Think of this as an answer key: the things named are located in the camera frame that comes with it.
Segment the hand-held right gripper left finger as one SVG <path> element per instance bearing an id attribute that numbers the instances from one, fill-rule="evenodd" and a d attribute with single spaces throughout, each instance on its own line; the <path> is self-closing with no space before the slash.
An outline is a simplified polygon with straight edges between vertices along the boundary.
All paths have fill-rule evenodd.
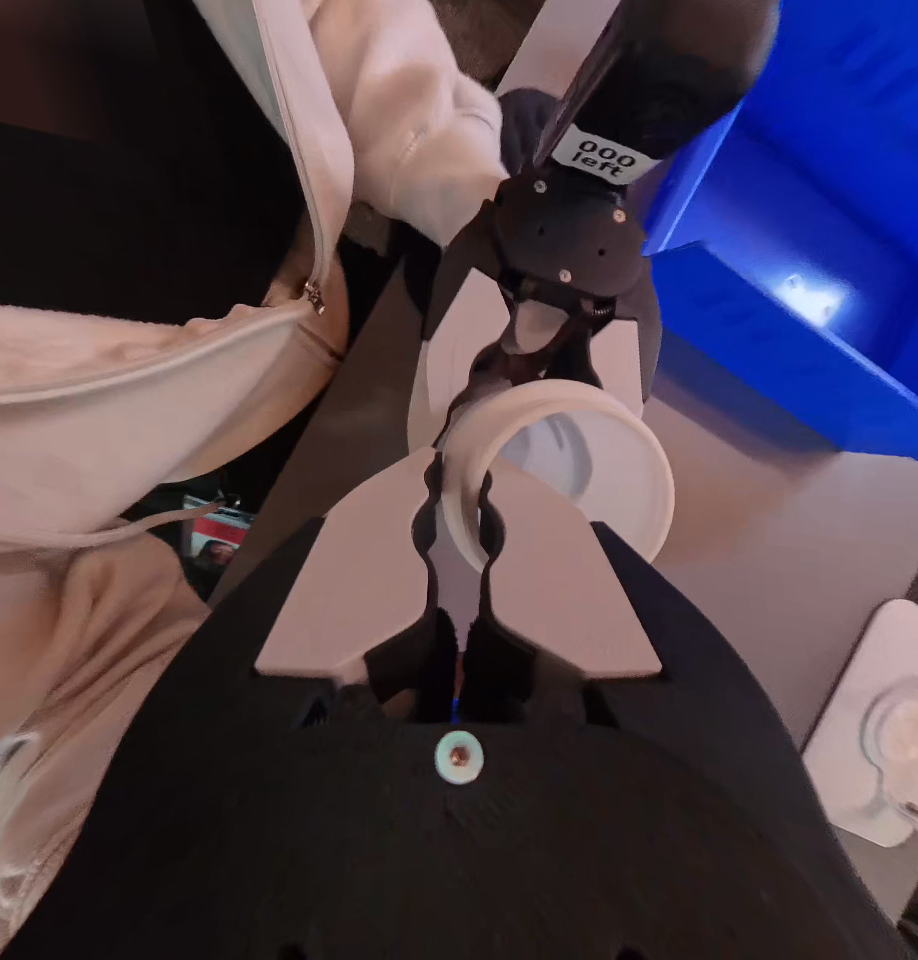
<path id="1" fill-rule="evenodd" d="M 457 642 L 430 559 L 441 479 L 422 447 L 326 514 L 254 664 L 269 718 L 450 719 Z"/>

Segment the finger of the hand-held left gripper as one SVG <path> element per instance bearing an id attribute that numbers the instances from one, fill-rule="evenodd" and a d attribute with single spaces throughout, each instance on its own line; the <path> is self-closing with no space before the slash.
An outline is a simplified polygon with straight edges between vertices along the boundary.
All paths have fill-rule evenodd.
<path id="1" fill-rule="evenodd" d="M 422 335 L 408 410 L 409 453 L 435 444 L 474 362 L 501 340 L 510 319 L 496 281 L 471 270 L 435 332 Z"/>
<path id="2" fill-rule="evenodd" d="M 644 399 L 636 321 L 612 319 L 598 331 L 578 321 L 558 347 L 557 378 L 596 387 L 641 419 Z"/>

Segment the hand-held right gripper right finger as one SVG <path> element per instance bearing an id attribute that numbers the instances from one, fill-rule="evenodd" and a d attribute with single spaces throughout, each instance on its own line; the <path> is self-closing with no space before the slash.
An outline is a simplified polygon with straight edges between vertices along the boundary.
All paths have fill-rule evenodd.
<path id="1" fill-rule="evenodd" d="M 487 559 L 464 719 L 585 722 L 595 685 L 661 675 L 593 526 L 563 495 L 519 468 L 494 468 L 479 508 Z"/>

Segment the white plastic bottle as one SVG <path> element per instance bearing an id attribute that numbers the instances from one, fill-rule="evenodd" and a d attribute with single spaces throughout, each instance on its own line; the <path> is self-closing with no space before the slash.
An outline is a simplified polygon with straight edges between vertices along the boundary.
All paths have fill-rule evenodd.
<path id="1" fill-rule="evenodd" d="M 545 484 L 647 561 L 668 536 L 675 489 L 666 454 L 641 418 L 601 388 L 543 378 L 495 391 L 462 404 L 438 447 L 444 522 L 477 571 L 487 562 L 479 496 L 499 470 Z"/>

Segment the blue plastic bin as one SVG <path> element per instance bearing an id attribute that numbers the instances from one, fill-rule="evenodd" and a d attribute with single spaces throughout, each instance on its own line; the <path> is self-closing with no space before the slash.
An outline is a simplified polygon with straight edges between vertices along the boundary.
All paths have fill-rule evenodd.
<path id="1" fill-rule="evenodd" d="M 782 2 L 645 252 L 664 325 L 828 444 L 918 461 L 918 1 Z"/>

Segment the person's left forearm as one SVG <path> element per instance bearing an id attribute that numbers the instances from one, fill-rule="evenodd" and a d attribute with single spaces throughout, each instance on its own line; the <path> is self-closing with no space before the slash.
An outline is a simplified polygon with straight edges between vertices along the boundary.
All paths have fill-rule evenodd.
<path id="1" fill-rule="evenodd" d="M 430 2 L 305 6 L 354 198 L 447 247 L 507 176 L 497 99 L 460 69 Z"/>

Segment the person's left hand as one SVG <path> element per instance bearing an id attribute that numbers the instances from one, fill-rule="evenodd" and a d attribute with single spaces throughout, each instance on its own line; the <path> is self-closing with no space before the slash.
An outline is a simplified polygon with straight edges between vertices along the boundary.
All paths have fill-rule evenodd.
<path id="1" fill-rule="evenodd" d="M 535 354 L 552 342 L 567 321 L 561 309 L 537 301 L 513 306 L 501 345 L 506 354 Z"/>

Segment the person's black shirt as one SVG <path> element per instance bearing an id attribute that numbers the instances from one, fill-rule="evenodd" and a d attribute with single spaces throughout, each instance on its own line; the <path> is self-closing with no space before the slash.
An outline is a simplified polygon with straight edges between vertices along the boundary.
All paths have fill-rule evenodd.
<path id="1" fill-rule="evenodd" d="M 195 2 L 0 2 L 0 305 L 220 318 L 304 208 Z"/>

